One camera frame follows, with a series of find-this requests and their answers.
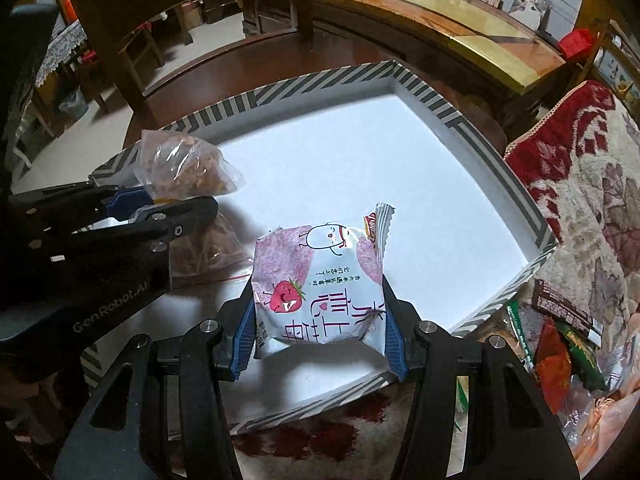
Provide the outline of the wooden shelf cabinet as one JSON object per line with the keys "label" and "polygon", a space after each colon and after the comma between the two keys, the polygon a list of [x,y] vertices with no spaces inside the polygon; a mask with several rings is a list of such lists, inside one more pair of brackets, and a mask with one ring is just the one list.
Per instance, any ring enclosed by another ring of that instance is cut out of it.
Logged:
{"label": "wooden shelf cabinet", "polygon": [[639,50],[615,20],[600,27],[576,82],[587,79],[605,84],[632,116],[639,115]]}

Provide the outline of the dark green snack packet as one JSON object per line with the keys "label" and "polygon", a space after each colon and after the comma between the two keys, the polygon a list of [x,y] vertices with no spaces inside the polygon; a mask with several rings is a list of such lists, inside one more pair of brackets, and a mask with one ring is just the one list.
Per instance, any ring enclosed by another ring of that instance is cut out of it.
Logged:
{"label": "dark green snack packet", "polygon": [[567,346],[572,370],[578,375],[584,387],[589,391],[607,392],[608,387],[598,367],[594,351],[568,324],[555,322],[555,327]]}

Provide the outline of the red gift bag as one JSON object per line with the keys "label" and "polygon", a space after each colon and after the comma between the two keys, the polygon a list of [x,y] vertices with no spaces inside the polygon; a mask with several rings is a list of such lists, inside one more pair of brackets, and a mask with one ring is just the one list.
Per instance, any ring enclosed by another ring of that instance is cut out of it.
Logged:
{"label": "red gift bag", "polygon": [[558,42],[558,50],[567,63],[585,62],[596,40],[589,29],[574,29]]}

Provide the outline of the wooden coffee table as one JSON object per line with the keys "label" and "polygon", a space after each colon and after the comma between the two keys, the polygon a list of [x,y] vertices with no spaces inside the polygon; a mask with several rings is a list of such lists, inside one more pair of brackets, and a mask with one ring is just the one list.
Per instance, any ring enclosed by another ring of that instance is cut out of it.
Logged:
{"label": "wooden coffee table", "polygon": [[506,129],[559,99],[570,79],[557,50],[477,0],[312,0],[312,16],[487,106]]}

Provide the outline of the pink satin quilt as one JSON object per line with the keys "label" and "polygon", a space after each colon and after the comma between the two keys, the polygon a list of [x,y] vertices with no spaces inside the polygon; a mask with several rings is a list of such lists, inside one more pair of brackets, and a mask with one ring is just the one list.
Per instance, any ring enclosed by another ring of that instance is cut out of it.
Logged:
{"label": "pink satin quilt", "polygon": [[639,401],[639,374],[632,374],[618,390],[618,400],[598,401],[587,417],[572,453],[580,478],[585,479],[622,432],[632,410]]}

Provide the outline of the striped white storage box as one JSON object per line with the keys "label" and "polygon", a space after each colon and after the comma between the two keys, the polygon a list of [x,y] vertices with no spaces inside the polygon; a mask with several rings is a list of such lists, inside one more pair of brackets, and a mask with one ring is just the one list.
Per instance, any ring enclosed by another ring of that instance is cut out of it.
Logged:
{"label": "striped white storage box", "polygon": [[[306,74],[210,104],[163,129],[217,144],[245,184],[220,198],[239,239],[311,221],[361,221],[395,208],[384,275],[421,320],[471,333],[509,301],[555,250],[532,196],[492,144],[405,66],[366,63]],[[250,270],[168,292],[81,358],[90,385],[131,336],[178,336],[240,296]],[[395,381],[358,342],[251,359],[222,384],[236,434],[297,422]]]}

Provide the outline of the red orange snack packet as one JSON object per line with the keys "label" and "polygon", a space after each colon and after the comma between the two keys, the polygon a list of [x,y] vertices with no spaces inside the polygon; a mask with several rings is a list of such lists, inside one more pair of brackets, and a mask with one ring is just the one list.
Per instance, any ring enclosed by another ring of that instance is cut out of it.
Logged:
{"label": "red orange snack packet", "polygon": [[535,373],[548,408],[555,415],[563,406],[570,390],[572,362],[566,345],[551,318],[542,324],[535,353]]}

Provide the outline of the green round cake packet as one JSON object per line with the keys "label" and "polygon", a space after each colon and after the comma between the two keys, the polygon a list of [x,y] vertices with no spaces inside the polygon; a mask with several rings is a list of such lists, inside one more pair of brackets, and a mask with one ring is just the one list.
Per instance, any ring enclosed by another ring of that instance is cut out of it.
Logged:
{"label": "green round cake packet", "polygon": [[520,348],[521,362],[529,373],[533,373],[535,368],[535,331],[530,318],[517,299],[512,299],[506,304],[506,314],[518,342],[518,348]]}

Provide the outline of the strawberry snack packet white pink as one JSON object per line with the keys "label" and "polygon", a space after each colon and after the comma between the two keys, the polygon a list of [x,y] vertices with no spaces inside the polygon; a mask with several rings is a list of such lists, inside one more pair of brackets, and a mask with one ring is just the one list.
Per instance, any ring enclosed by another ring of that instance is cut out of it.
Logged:
{"label": "strawberry snack packet white pink", "polygon": [[255,245],[257,359],[298,344],[360,341],[385,352],[383,260],[395,208],[378,203],[359,224],[277,229]]}

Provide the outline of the clear bag brown snacks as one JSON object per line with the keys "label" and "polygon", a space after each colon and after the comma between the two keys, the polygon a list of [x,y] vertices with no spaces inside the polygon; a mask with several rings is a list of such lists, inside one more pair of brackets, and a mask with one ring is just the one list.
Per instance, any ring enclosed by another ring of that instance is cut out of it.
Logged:
{"label": "clear bag brown snacks", "polygon": [[223,196],[245,183],[216,145],[165,130],[142,131],[134,175],[154,200]]}
{"label": "clear bag brown snacks", "polygon": [[171,277],[179,282],[208,281],[224,269],[252,262],[223,214],[217,214],[208,226],[170,243]]}

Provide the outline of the dark brown snack bar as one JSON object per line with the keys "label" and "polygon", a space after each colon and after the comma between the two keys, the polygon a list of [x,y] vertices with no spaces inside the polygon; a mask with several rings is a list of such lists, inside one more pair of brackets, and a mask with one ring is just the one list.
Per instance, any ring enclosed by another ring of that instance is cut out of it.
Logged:
{"label": "dark brown snack bar", "polygon": [[603,325],[589,313],[575,307],[543,280],[534,281],[532,305],[545,315],[569,325],[597,348],[602,347]]}

